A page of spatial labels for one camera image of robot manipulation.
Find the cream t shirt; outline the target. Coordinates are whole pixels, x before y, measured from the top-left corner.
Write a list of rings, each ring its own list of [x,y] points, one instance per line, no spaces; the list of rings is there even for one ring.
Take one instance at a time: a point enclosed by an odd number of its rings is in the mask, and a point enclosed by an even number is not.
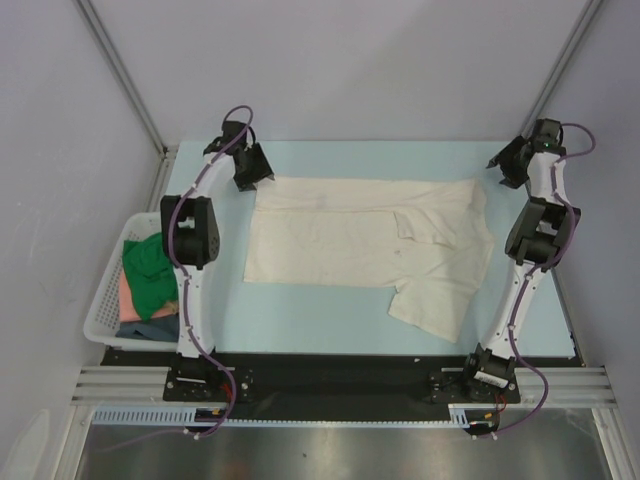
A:
[[[244,279],[392,287],[390,316],[454,343],[492,257],[486,202],[475,178],[280,177],[257,189]]]

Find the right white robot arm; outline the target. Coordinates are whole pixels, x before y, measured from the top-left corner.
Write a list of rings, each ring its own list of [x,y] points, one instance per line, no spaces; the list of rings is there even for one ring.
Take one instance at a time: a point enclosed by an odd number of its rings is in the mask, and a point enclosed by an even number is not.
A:
[[[510,270],[496,319],[461,376],[462,391],[474,402],[494,400],[515,384],[515,369],[525,364],[518,343],[527,312],[539,284],[572,240],[580,210],[567,199],[566,158],[559,131],[519,136],[488,163],[501,170],[503,185],[526,185],[528,199],[505,243]]]

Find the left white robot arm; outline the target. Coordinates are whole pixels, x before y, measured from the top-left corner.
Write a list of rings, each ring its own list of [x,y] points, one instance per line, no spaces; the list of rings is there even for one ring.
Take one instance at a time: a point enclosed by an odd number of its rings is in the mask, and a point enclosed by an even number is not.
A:
[[[180,195],[166,195],[160,202],[162,240],[174,267],[178,286],[180,333],[177,354],[195,365],[186,387],[197,398],[214,397],[221,377],[235,382],[229,369],[214,358],[215,340],[206,323],[204,287],[214,273],[221,250],[221,233],[214,198],[229,186],[245,192],[256,189],[274,172],[258,143],[250,146],[212,143],[203,152],[203,166]]]

